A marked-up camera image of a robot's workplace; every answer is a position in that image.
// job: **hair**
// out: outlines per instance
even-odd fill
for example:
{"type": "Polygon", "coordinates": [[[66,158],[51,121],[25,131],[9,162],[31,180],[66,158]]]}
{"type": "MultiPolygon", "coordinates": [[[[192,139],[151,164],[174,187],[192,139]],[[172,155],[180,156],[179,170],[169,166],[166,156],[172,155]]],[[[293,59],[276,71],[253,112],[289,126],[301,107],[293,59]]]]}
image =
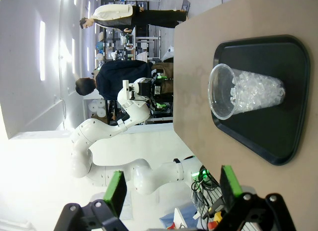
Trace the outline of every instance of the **hair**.
{"type": "Polygon", "coordinates": [[[86,18],[86,17],[82,17],[82,19],[81,19],[81,20],[79,20],[79,26],[81,27],[81,29],[83,29],[83,28],[84,28],[84,27],[83,27],[83,25],[85,24],[86,20],[87,20],[87,18],[86,18]]]}
{"type": "Polygon", "coordinates": [[[96,84],[92,78],[79,78],[75,82],[75,90],[79,95],[88,95],[96,89],[96,84]]]}

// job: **black tray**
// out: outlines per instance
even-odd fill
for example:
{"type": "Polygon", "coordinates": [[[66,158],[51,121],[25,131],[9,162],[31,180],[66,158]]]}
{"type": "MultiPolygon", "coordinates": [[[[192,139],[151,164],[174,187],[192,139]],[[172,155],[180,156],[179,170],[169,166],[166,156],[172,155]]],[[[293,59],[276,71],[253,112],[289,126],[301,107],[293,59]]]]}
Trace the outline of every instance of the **black tray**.
{"type": "Polygon", "coordinates": [[[278,106],[233,115],[215,125],[274,165],[286,164],[297,151],[307,105],[310,61],[303,44],[293,36],[249,38],[220,44],[213,66],[279,78],[285,85],[278,106]]]}

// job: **table surface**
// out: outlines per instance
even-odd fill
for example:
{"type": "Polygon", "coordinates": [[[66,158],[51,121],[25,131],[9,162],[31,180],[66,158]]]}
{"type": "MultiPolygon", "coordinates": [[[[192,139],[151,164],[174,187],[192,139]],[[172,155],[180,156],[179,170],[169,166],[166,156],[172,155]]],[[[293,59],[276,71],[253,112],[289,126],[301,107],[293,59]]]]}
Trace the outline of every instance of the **table surface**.
{"type": "Polygon", "coordinates": [[[318,230],[318,0],[232,0],[177,26],[174,52],[173,126],[180,138],[216,179],[230,164],[240,184],[260,197],[280,193],[298,230],[318,230]],[[207,87],[220,43],[282,34],[307,48],[311,79],[298,152],[274,166],[214,125],[207,87]]]}

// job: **black pants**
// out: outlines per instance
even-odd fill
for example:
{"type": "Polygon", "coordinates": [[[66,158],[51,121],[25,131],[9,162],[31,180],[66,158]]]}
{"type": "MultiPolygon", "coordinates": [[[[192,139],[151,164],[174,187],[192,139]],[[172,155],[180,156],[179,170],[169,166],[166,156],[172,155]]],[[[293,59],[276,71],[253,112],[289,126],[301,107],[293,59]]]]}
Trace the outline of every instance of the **black pants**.
{"type": "Polygon", "coordinates": [[[179,22],[186,20],[186,12],[173,10],[144,10],[133,14],[131,24],[134,26],[153,25],[175,28],[179,22]]]}

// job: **wooden table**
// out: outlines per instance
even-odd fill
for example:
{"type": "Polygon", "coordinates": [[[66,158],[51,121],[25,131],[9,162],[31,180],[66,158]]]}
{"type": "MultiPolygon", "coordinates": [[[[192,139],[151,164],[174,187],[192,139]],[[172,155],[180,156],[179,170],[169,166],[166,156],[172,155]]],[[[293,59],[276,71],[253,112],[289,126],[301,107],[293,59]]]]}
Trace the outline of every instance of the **wooden table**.
{"type": "Polygon", "coordinates": [[[176,133],[217,179],[222,164],[232,165],[239,182],[259,196],[283,195],[298,230],[318,230],[318,0],[233,0],[177,26],[174,46],[176,133]],[[307,48],[311,79],[298,153],[274,166],[216,128],[207,86],[220,43],[281,34],[307,48]]]}

